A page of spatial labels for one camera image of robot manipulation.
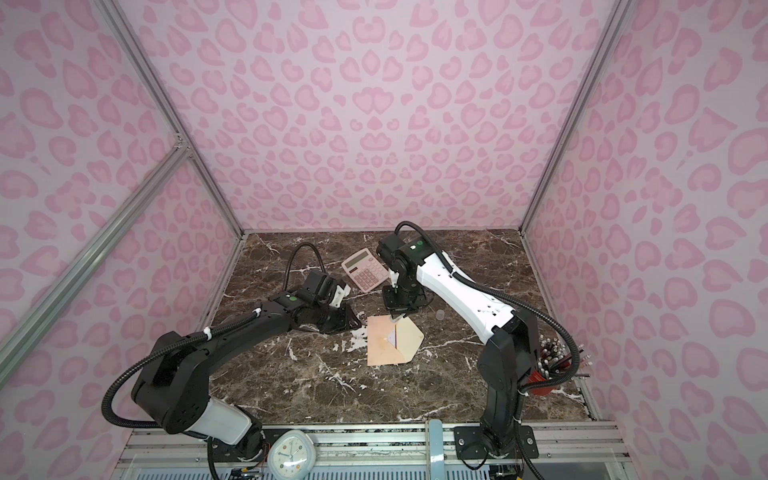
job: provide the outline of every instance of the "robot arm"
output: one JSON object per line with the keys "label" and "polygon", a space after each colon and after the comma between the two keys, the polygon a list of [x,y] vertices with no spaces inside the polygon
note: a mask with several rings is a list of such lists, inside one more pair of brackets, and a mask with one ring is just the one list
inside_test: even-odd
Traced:
{"label": "robot arm", "polygon": [[[261,450],[261,423],[250,413],[208,393],[208,378],[224,363],[272,336],[300,325],[315,325],[320,333],[360,327],[343,298],[350,288],[326,273],[310,272],[296,290],[280,292],[253,313],[232,319],[245,322],[148,363],[139,374],[131,398],[168,433],[193,432],[233,446],[237,457],[250,459]],[[161,336],[153,352],[178,343],[176,332]]]}
{"label": "robot arm", "polygon": [[[392,286],[382,289],[392,315],[416,312],[426,304],[424,287],[440,296],[467,321],[485,344],[478,370],[488,383],[481,418],[486,451],[504,456],[514,448],[513,425],[518,386],[533,373],[539,356],[538,321],[495,296],[459,282],[468,277],[445,252],[434,251],[422,237],[405,243],[397,234],[379,241],[376,253],[389,267]],[[453,267],[449,272],[439,256]]]}

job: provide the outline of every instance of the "white clock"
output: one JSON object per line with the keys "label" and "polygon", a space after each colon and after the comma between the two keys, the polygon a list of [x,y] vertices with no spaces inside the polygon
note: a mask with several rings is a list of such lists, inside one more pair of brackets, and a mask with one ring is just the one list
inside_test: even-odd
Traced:
{"label": "white clock", "polygon": [[290,430],[272,445],[266,461],[279,480],[298,480],[310,473],[316,458],[310,437],[301,430]]}

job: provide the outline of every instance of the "black cable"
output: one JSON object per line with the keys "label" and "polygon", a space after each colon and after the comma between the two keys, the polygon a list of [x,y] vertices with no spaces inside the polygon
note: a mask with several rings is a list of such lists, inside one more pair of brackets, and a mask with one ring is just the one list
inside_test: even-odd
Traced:
{"label": "black cable", "polygon": [[521,416],[523,411],[523,404],[524,404],[525,396],[528,390],[560,385],[561,383],[565,383],[568,380],[572,379],[576,375],[576,372],[578,372],[579,362],[580,362],[578,345],[573,340],[573,337],[571,337],[571,334],[568,333],[568,331],[560,323],[558,323],[557,320],[553,319],[546,313],[543,313],[538,309],[534,308],[533,306],[530,306],[525,302],[517,300],[514,297],[509,296],[500,290],[492,289],[485,285],[480,285],[478,283],[471,281],[470,279],[466,278],[460,273],[455,272],[453,265],[451,265],[448,259],[445,258],[442,248],[440,248],[440,246],[437,243],[435,243],[434,240],[429,238],[429,235],[427,235],[427,233],[420,226],[416,225],[413,222],[404,220],[398,223],[397,227],[395,228],[395,234],[398,234],[400,232],[400,229],[402,229],[403,227],[411,227],[419,235],[422,236],[422,238],[427,243],[427,245],[429,245],[438,254],[440,263],[442,263],[442,265],[451,274],[453,278],[456,278],[459,282],[464,283],[466,286],[470,286],[475,290],[486,293],[488,295],[495,296],[496,298],[498,298],[503,302],[509,303],[513,306],[519,306],[521,308],[524,308],[532,312],[539,319],[543,320],[545,323],[551,326],[554,329],[554,331],[557,332],[558,335],[560,335],[560,337],[565,341],[565,344],[568,345],[568,349],[571,351],[571,364],[568,367],[568,370],[566,370],[561,376],[554,377],[549,380],[543,380],[540,382],[528,383],[526,385],[519,387],[518,394],[517,394],[517,402],[515,407],[515,414],[512,416],[512,418],[514,419],[514,425],[512,426],[512,431],[514,433],[515,441],[517,442],[518,449],[520,450],[520,454],[523,460],[525,461],[525,464],[528,465],[528,468],[531,470],[531,472],[533,473],[534,477],[536,477],[537,480],[545,480],[544,477],[541,475],[541,473],[533,465],[533,462],[531,461],[531,459],[525,453],[523,439],[520,436],[520,420],[522,419]]}
{"label": "black cable", "polygon": [[203,435],[202,433],[197,433],[192,431],[182,432],[182,433],[184,433],[188,437],[192,437],[193,439],[198,439],[198,440],[205,440],[208,438],[208,435]]}
{"label": "black cable", "polygon": [[[232,330],[238,329],[241,326],[247,324],[248,322],[251,322],[257,317],[258,317],[258,313],[251,313],[249,316],[246,316],[241,320],[233,321],[225,325],[218,325],[218,326],[212,327],[210,329],[211,338],[222,335],[227,332],[231,332]],[[158,429],[160,428],[160,425],[157,422],[130,420],[130,419],[124,419],[123,417],[119,416],[112,409],[112,401],[114,400],[114,396],[118,393],[118,390],[120,389],[120,387],[122,387],[123,384],[125,384],[129,378],[131,378],[136,372],[143,369],[149,363],[152,363],[154,360],[162,358],[166,356],[168,353],[171,353],[174,350],[184,348],[185,346],[195,345],[195,344],[203,343],[207,341],[208,341],[208,335],[206,333],[203,333],[203,332],[191,333],[190,335],[184,337],[183,339],[179,340],[176,343],[173,343],[169,346],[166,346],[164,348],[161,348],[159,350],[156,350],[150,353],[149,355],[145,356],[143,359],[136,362],[130,368],[128,368],[112,383],[112,385],[107,389],[107,392],[104,394],[104,398],[101,400],[101,414],[104,416],[104,419],[106,419],[107,422],[110,422],[112,425],[117,425],[118,427],[125,427],[126,429]]]}
{"label": "black cable", "polygon": [[208,456],[208,471],[210,472],[210,480],[221,480],[219,478],[218,472],[216,472],[216,466],[214,465],[214,439],[211,437],[208,437],[208,440],[206,442],[208,445],[206,447],[207,450],[207,456]]}
{"label": "black cable", "polygon": [[477,464],[477,465],[470,465],[470,464],[468,464],[468,463],[466,462],[466,460],[464,460],[463,458],[461,458],[460,460],[462,461],[462,463],[464,464],[464,466],[465,466],[466,468],[469,468],[470,470],[479,470],[479,469],[480,469],[480,468],[482,468],[482,466],[483,466],[483,465],[485,465],[485,463],[488,461],[488,450],[487,450],[487,448],[485,447],[485,445],[483,445],[483,443],[482,443],[482,442],[473,442],[473,443],[470,443],[469,445],[467,445],[466,447],[464,447],[464,448],[463,448],[463,449],[462,449],[460,452],[457,452],[457,456],[461,456],[461,455],[463,455],[463,454],[464,454],[464,452],[466,452],[466,451],[467,451],[467,449],[468,449],[468,448],[470,448],[470,447],[473,447],[473,446],[475,446],[475,445],[480,445],[480,446],[483,448],[483,450],[485,450],[485,457],[482,459],[482,462],[480,462],[480,463],[479,463],[479,464]]}
{"label": "black cable", "polygon": [[290,257],[288,257],[288,264],[286,265],[286,274],[283,278],[283,290],[288,290],[288,279],[290,278],[290,267],[293,264],[293,258],[296,256],[297,253],[299,253],[299,250],[301,250],[301,247],[309,247],[312,249],[313,252],[315,252],[315,257],[317,257],[317,263],[320,264],[320,269],[325,273],[326,266],[323,263],[323,258],[320,256],[320,252],[317,250],[317,247],[315,247],[314,243],[310,242],[302,242],[296,245],[296,248],[293,249],[293,252],[290,253]]}

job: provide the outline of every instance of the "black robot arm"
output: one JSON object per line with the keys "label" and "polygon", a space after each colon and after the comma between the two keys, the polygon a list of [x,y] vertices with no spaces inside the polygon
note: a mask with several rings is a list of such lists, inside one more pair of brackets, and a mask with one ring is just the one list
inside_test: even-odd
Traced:
{"label": "black robot arm", "polygon": [[[359,328],[359,320],[344,300],[349,291],[343,281],[314,270],[301,287],[279,292],[255,305],[253,312],[225,324],[184,337],[176,332],[164,334],[152,353],[108,390],[102,403],[104,417],[120,426],[159,426],[168,433],[211,437],[232,445],[239,458],[257,456],[263,441],[260,421],[211,397],[210,375],[256,344],[301,326],[314,326],[327,334]],[[112,411],[114,393],[137,369],[141,373],[131,398],[156,425],[121,419]]]}

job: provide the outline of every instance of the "paper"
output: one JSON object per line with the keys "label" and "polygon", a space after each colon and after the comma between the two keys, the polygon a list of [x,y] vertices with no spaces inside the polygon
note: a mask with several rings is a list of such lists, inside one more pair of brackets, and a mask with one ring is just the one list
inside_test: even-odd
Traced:
{"label": "paper", "polygon": [[397,365],[413,360],[424,334],[406,317],[392,322],[389,315],[368,318],[368,365]]}

